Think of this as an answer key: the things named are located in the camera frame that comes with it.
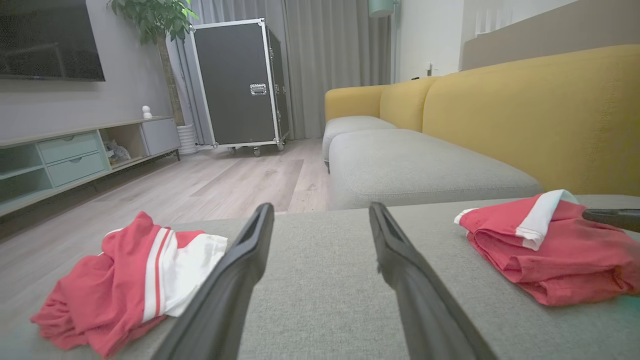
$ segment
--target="case latch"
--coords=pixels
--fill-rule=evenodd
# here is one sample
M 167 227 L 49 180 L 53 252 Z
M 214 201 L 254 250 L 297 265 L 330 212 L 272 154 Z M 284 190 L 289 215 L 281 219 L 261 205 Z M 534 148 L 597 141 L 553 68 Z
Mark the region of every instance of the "case latch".
M 267 84 L 251 84 L 249 85 L 249 90 L 251 90 L 252 96 L 266 95 Z

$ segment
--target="light green drawer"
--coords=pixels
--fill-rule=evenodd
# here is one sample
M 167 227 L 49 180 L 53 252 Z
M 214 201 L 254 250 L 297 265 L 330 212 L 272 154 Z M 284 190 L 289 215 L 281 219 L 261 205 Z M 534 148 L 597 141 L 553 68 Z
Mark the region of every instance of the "light green drawer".
M 47 140 L 38 143 L 44 162 L 73 158 L 78 155 L 98 151 L 98 144 L 93 133 L 71 135 L 64 138 Z
M 100 154 L 96 152 L 48 167 L 54 186 L 60 186 L 104 170 Z

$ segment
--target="tv screen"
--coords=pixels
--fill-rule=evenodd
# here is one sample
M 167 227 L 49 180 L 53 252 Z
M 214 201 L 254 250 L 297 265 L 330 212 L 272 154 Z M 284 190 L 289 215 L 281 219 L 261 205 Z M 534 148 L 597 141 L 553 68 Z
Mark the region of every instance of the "tv screen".
M 84 1 L 0 0 L 0 78 L 104 81 Z

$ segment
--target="gray wall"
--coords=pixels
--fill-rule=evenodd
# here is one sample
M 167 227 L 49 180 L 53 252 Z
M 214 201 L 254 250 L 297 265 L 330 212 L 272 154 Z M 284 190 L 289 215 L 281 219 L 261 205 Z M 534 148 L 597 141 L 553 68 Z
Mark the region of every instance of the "gray wall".
M 106 7 L 87 0 L 105 82 L 0 79 L 0 139 L 170 115 L 157 47 L 141 46 L 138 30 Z
M 465 42 L 461 70 L 640 44 L 640 0 L 579 0 Z

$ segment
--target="plant stem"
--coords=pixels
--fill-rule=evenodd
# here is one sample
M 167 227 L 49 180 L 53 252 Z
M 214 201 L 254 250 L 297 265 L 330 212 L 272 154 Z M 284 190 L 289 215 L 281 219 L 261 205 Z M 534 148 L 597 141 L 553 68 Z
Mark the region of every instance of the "plant stem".
M 173 111 L 173 121 L 176 126 L 184 125 L 184 116 L 182 115 L 182 106 L 180 106 L 180 97 L 178 96 L 178 86 L 175 84 L 173 69 L 171 68 L 171 59 L 169 59 L 169 50 L 166 48 L 166 37 L 162 34 L 156 36 L 158 51 L 160 52 L 160 60 L 162 61 L 162 70 L 164 72 L 164 80 L 166 88 L 169 91 L 169 101 L 171 101 L 171 110 Z

